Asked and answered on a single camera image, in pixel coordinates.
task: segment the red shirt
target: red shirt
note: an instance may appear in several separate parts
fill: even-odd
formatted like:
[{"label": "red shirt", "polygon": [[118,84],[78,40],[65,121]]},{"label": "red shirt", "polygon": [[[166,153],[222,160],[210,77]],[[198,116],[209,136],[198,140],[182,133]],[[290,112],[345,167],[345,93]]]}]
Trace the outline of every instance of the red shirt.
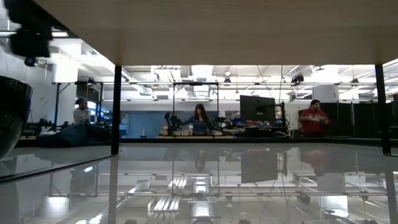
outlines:
[{"label": "red shirt", "polygon": [[[316,118],[317,116],[322,116],[326,118],[328,121],[327,124],[330,124],[330,120],[328,116],[322,110],[313,110],[311,108],[303,111],[300,117],[313,117]],[[325,131],[326,124],[323,124],[319,121],[302,121],[303,124],[303,134],[322,134]]]}]

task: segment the woman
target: woman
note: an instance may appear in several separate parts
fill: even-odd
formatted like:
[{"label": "woman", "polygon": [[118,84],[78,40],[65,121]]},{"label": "woman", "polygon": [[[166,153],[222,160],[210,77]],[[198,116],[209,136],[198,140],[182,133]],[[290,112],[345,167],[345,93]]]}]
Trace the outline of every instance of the woman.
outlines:
[{"label": "woman", "polygon": [[207,136],[207,129],[213,130],[203,104],[198,104],[195,107],[195,115],[182,123],[183,126],[187,124],[192,124],[193,126],[192,136]]}]

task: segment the long dark hair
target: long dark hair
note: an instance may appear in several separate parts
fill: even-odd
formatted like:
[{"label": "long dark hair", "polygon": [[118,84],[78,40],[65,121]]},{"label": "long dark hair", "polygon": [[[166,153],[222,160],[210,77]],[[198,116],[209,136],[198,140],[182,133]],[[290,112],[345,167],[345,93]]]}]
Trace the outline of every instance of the long dark hair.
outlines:
[{"label": "long dark hair", "polygon": [[206,110],[205,110],[205,107],[203,106],[203,104],[198,104],[196,107],[195,107],[195,119],[196,120],[199,120],[199,114],[197,113],[197,109],[199,109],[200,110],[200,116],[201,116],[201,118],[203,119],[203,121],[204,122],[208,122],[208,117],[207,117],[207,114],[206,114]]}]

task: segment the man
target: man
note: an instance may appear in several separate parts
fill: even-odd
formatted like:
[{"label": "man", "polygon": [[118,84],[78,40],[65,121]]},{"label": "man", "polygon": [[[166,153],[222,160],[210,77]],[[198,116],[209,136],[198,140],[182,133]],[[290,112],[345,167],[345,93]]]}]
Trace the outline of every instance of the man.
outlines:
[{"label": "man", "polygon": [[320,138],[325,133],[326,125],[330,124],[328,116],[320,109],[320,101],[313,100],[309,109],[303,111],[299,121],[303,124],[303,135],[308,138]]},{"label": "man", "polygon": [[73,111],[73,120],[75,121],[75,124],[80,124],[82,122],[88,122],[90,119],[90,116],[88,114],[88,108],[87,108],[87,101],[85,101],[82,98],[79,98],[75,102],[76,105],[79,107],[76,108]]}]

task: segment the blue shirt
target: blue shirt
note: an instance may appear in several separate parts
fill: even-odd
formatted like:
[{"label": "blue shirt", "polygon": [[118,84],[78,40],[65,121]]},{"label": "blue shirt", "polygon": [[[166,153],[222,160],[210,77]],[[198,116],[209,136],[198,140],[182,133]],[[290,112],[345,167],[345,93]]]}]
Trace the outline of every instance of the blue shirt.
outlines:
[{"label": "blue shirt", "polygon": [[192,116],[188,121],[184,121],[182,125],[192,124],[194,133],[207,133],[207,129],[212,129],[210,121],[199,121]]}]

